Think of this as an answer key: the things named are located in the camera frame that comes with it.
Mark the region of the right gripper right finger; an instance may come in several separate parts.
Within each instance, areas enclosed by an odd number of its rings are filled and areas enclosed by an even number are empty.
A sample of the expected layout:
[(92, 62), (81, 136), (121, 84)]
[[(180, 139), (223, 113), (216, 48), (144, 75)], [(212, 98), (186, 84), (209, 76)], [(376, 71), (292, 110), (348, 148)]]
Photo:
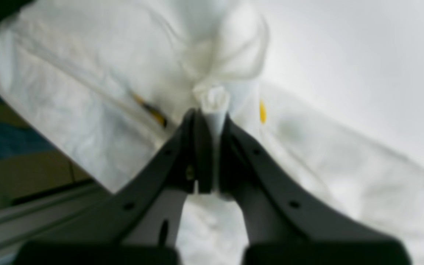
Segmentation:
[(239, 205), (249, 245), (243, 265), (410, 265), (396, 238), (337, 212), (292, 180), (226, 116), (219, 190)]

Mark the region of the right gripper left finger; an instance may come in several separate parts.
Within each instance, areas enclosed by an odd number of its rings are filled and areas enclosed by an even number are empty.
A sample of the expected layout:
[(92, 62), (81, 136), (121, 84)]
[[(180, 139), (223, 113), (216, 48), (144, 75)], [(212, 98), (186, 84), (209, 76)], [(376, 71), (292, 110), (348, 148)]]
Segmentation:
[(178, 265), (175, 242), (189, 194), (212, 191), (212, 137), (191, 109), (116, 195), (23, 245), (15, 265)]

